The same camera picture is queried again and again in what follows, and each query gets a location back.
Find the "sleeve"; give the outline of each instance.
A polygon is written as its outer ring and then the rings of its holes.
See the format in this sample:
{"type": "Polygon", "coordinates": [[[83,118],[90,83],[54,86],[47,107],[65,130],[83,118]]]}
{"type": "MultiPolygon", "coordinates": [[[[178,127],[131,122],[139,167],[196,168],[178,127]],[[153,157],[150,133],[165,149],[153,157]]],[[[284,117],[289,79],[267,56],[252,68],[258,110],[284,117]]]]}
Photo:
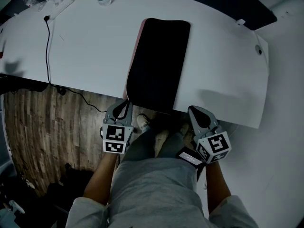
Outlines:
{"type": "Polygon", "coordinates": [[[258,228],[238,196],[224,199],[209,216],[218,227],[258,228]]]}
{"type": "Polygon", "coordinates": [[[107,208],[88,198],[74,200],[69,212],[66,228],[106,228],[107,208]]]}

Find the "white table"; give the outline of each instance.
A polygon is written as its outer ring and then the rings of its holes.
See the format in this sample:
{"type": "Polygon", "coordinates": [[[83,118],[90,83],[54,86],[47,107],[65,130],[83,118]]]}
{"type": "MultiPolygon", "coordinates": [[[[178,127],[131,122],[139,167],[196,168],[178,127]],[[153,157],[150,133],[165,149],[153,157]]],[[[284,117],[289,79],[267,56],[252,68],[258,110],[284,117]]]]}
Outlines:
{"type": "MultiPolygon", "coordinates": [[[[41,12],[27,9],[2,28],[0,72],[47,82],[48,31],[41,12]],[[12,72],[11,65],[17,65],[12,72]]],[[[174,109],[207,108],[224,121],[258,128],[268,81],[268,44],[227,15],[193,0],[75,0],[50,22],[51,81],[122,97],[141,22],[146,18],[191,23],[174,109]],[[265,54],[258,55],[261,43],[265,54]]]]}

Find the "shoe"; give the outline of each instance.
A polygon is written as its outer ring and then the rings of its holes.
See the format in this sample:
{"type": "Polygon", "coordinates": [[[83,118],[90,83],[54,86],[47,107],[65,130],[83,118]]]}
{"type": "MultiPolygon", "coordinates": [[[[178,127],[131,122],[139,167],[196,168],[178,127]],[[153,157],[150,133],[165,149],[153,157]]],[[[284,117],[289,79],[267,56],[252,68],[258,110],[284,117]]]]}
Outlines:
{"type": "Polygon", "coordinates": [[[180,128],[180,133],[185,136],[186,133],[188,132],[189,129],[189,124],[188,123],[184,123],[181,128],[180,128]]]}
{"type": "Polygon", "coordinates": [[[136,120],[140,129],[143,129],[145,126],[149,125],[150,123],[150,119],[145,114],[139,114],[136,120]]]}

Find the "person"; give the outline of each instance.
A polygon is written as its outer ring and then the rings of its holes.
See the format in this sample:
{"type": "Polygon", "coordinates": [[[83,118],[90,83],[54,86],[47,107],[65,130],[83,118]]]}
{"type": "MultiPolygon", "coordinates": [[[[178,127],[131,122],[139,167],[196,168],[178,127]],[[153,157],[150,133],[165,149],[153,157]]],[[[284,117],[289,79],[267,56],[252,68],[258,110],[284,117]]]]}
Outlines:
{"type": "Polygon", "coordinates": [[[218,162],[206,166],[209,219],[204,218],[196,169],[175,158],[189,125],[168,138],[154,158],[155,129],[143,114],[137,123],[142,134],[115,175],[117,154],[105,153],[83,197],[75,199],[66,228],[258,227],[240,198],[231,195],[218,162]]]}

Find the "wooden floor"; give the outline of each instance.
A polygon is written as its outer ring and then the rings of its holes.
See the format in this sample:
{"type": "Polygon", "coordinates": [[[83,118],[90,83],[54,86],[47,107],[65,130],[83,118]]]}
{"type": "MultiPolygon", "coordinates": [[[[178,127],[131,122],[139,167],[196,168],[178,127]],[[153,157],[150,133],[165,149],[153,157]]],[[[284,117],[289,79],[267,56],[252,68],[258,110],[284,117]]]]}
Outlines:
{"type": "MultiPolygon", "coordinates": [[[[90,92],[81,92],[86,100],[106,111],[117,98],[90,92]]],[[[137,127],[136,117],[145,113],[150,118],[162,117],[154,111],[133,107],[132,125],[137,127]]],[[[39,196],[47,192],[48,185],[58,182],[66,163],[78,170],[93,171],[103,156],[99,129],[105,113],[86,105],[81,96],[67,92],[65,96],[53,87],[45,91],[19,90],[5,95],[5,122],[17,171],[36,187],[39,196]]],[[[140,135],[132,135],[131,142],[140,135]]],[[[158,146],[168,133],[157,136],[158,146]]],[[[186,136],[190,146],[191,133],[186,136]]]]}

